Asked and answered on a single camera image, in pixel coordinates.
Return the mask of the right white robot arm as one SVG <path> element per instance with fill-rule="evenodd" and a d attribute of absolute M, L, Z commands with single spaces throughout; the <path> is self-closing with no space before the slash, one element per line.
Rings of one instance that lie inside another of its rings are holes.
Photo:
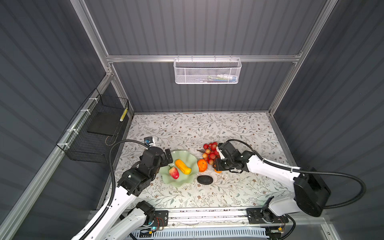
<path fill-rule="evenodd" d="M 214 169 L 231 173 L 253 173 L 278 181 L 288 189 L 279 197 L 269 197 L 259 215 L 267 223 L 285 214 L 303 212 L 319 217 L 331 195 L 320 175 L 301 173 L 299 167 L 275 163 L 264 159 L 254 150 L 240 153 L 230 142 L 217 147 L 220 158 L 215 160 Z"/>

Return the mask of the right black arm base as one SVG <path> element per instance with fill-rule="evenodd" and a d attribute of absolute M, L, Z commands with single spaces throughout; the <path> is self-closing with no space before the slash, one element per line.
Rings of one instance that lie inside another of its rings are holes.
<path fill-rule="evenodd" d="M 250 224 L 283 224 L 290 220 L 286 216 L 276 216 L 270 210 L 247 208 L 246 215 Z"/>

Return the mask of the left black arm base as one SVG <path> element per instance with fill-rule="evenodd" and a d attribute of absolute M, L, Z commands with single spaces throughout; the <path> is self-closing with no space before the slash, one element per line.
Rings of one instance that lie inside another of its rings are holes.
<path fill-rule="evenodd" d="M 142 227 L 166 227 L 169 220 L 169 211 L 155 210 L 146 216 Z"/>

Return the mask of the red yellow fake apple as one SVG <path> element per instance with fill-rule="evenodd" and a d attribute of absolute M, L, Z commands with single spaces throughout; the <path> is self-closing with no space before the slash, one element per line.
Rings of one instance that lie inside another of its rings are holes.
<path fill-rule="evenodd" d="M 169 169 L 169 175 L 173 178 L 173 179 L 175 179 L 175 180 L 177 180 L 178 178 L 179 178 L 179 172 L 178 172 L 178 169 L 176 168 L 176 167 L 171 167 L 170 169 Z"/>

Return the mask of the red lychee fruit bunch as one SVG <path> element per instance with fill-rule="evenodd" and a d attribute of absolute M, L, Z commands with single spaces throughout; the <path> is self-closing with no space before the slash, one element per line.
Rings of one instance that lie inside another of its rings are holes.
<path fill-rule="evenodd" d="M 203 148 L 198 150 L 202 154 L 203 159 L 209 164 L 213 165 L 215 160 L 220 157 L 218 152 L 218 142 L 207 143 Z"/>

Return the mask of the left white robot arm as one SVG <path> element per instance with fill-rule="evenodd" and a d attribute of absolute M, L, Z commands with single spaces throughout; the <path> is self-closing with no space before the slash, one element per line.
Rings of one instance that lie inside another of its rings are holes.
<path fill-rule="evenodd" d="M 120 215 L 133 203 L 142 191 L 156 178 L 161 167 L 173 162 L 169 149 L 149 147 L 140 156 L 140 161 L 125 171 L 111 193 L 107 203 L 83 227 L 73 240 L 117 240 L 148 223 L 153 207 L 145 204 L 145 209 L 134 208 L 133 216 L 126 217 L 123 224 L 116 224 Z"/>

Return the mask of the dark fake avocado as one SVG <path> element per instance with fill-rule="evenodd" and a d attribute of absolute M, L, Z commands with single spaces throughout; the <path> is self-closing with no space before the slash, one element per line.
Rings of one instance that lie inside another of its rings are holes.
<path fill-rule="evenodd" d="M 211 176 L 202 175 L 197 177 L 197 181 L 199 184 L 202 184 L 202 185 L 210 185 L 213 183 L 214 180 Z"/>

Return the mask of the large fake orange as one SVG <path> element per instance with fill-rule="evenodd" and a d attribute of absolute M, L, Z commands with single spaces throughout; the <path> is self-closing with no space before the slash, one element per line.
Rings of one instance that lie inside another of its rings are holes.
<path fill-rule="evenodd" d="M 205 172 L 207 170 L 207 168 L 208 168 L 208 163 L 204 159 L 200 159 L 197 162 L 197 165 L 198 165 L 198 168 L 199 168 L 199 172 L 201 172 L 201 173 Z"/>

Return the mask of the yellow fake squash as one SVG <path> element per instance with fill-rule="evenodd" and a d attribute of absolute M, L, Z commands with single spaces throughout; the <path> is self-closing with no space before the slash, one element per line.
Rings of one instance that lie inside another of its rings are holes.
<path fill-rule="evenodd" d="M 182 160 L 180 159 L 177 159 L 175 161 L 175 165 L 176 167 L 181 170 L 181 172 L 184 174 L 184 175 L 189 175 L 191 172 L 192 172 L 192 169 L 190 167 L 188 167 Z"/>

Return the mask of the green wavy fruit bowl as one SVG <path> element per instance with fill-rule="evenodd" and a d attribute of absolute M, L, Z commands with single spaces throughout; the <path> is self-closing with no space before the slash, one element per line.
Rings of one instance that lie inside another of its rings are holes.
<path fill-rule="evenodd" d="M 188 151 L 172 151 L 171 155 L 173 162 L 159 171 L 163 183 L 177 188 L 192 183 L 199 172 L 198 159 Z"/>

